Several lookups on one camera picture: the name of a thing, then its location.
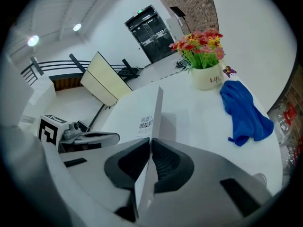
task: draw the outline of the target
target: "ceiling light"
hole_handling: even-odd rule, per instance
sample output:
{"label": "ceiling light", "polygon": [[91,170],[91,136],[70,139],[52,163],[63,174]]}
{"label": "ceiling light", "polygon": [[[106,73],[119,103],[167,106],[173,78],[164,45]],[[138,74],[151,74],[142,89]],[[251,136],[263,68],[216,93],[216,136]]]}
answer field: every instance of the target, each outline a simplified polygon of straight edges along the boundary
{"label": "ceiling light", "polygon": [[74,31],[78,31],[81,28],[81,24],[77,24],[74,26]]}
{"label": "ceiling light", "polygon": [[32,37],[29,38],[27,45],[28,46],[35,46],[39,41],[39,36],[34,35]]}

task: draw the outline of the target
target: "white pot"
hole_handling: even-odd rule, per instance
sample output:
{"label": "white pot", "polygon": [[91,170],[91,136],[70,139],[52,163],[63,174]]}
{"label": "white pot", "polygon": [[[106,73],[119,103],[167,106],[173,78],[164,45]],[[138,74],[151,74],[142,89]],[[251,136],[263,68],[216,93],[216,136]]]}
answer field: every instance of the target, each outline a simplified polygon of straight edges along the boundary
{"label": "white pot", "polygon": [[223,83],[221,62],[207,69],[191,69],[193,84],[197,89],[209,90]]}

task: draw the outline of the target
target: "white countertop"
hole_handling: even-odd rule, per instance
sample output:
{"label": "white countertop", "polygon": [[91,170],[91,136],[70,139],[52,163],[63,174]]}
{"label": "white countertop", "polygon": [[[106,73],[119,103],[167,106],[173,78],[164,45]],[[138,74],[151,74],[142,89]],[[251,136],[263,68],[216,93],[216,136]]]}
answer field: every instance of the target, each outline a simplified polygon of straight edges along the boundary
{"label": "white countertop", "polygon": [[[239,80],[237,76],[232,76],[231,79]],[[160,86],[164,91],[160,139],[172,140],[219,154],[251,175],[262,173],[267,178],[267,189],[272,195],[281,189],[282,161],[275,133],[259,142],[250,139],[242,147],[229,142],[228,137],[232,137],[232,117],[224,110],[219,94],[221,87],[208,91],[195,89],[191,75],[184,71],[153,82],[139,90],[148,92],[150,87],[155,86]],[[125,117],[130,121],[136,114],[135,108],[140,104],[144,105],[144,100],[138,98],[133,100],[133,104],[137,106],[124,108],[127,112]],[[267,116],[255,97],[254,104],[263,115]],[[113,109],[106,125],[112,124],[111,121],[118,124],[112,115],[116,115],[115,110],[122,108]]]}

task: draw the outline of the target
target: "metal railing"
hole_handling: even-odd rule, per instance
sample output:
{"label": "metal railing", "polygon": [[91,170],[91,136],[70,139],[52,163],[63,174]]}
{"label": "metal railing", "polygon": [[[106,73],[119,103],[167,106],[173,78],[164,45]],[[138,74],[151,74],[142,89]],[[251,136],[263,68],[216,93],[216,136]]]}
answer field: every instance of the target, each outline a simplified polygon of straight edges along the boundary
{"label": "metal railing", "polygon": [[[25,79],[25,81],[32,85],[35,81],[38,80],[38,75],[41,76],[44,74],[45,71],[49,70],[62,70],[62,69],[80,69],[81,72],[74,73],[74,74],[62,74],[58,76],[52,76],[50,79],[57,79],[57,78],[67,78],[70,77],[79,77],[84,74],[87,67],[90,64],[90,61],[79,61],[77,60],[73,54],[70,54],[71,60],[67,61],[44,61],[44,62],[37,62],[34,57],[31,57],[32,63],[27,66],[22,72],[21,75]],[[110,65],[112,69],[123,79],[131,79],[138,77],[140,71],[142,69],[139,68],[132,68],[128,62],[123,59],[122,62],[124,65]]]}

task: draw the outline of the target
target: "white ceiling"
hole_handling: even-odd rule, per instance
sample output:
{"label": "white ceiling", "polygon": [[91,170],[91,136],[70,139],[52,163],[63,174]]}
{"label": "white ceiling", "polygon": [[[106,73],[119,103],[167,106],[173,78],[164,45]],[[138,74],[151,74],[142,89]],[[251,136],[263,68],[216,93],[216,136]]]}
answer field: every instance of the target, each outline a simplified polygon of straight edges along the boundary
{"label": "white ceiling", "polygon": [[33,51],[27,46],[32,35],[40,37],[39,45],[76,36],[73,27],[85,28],[93,20],[102,0],[32,0],[11,28],[6,42],[6,54],[20,57]]}

